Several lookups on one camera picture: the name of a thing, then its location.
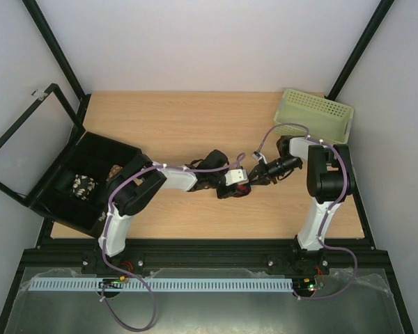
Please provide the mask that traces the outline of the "red navy striped tie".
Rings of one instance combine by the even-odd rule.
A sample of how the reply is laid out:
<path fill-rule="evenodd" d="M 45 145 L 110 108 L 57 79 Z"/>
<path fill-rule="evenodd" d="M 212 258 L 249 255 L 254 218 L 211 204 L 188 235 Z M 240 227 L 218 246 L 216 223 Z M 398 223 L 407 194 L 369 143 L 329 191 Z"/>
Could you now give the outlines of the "red navy striped tie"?
<path fill-rule="evenodd" d="M 236 184 L 233 189 L 233 197 L 241 198 L 251 193 L 251 186 L 249 184 Z"/>

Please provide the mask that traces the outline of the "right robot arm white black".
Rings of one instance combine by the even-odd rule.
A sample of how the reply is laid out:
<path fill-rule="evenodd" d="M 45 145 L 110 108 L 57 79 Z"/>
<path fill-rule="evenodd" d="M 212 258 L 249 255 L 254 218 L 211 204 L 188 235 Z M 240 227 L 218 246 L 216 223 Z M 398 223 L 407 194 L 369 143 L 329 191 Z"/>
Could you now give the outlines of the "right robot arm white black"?
<path fill-rule="evenodd" d="M 249 183 L 275 184 L 294 170 L 306 168 L 311 206 L 302 229 L 295 237 L 297 251 L 290 255 L 291 267 L 303 273 L 314 265 L 311 252 L 326 247 L 325 235 L 337 209 L 355 191 L 350 150 L 346 144 L 332 145 L 310 136 L 281 136 L 277 149 L 279 158 L 273 161 L 255 151 L 258 164 L 248 175 Z"/>

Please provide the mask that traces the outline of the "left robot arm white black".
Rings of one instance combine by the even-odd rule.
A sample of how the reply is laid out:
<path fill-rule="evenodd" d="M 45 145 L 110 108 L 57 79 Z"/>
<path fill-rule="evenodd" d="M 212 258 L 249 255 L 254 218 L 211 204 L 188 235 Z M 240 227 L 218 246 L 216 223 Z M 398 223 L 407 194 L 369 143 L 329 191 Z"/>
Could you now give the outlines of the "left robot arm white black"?
<path fill-rule="evenodd" d="M 172 166 L 152 161 L 140 152 L 107 183 L 107 218 L 98 242 L 104 256 L 113 257 L 125 249 L 125 240 L 132 219 L 146 208 L 161 189 L 185 192 L 215 189 L 218 192 L 236 190 L 248 182 L 241 166 L 245 153 L 231 163 L 219 150 L 206 158 L 184 166 Z"/>

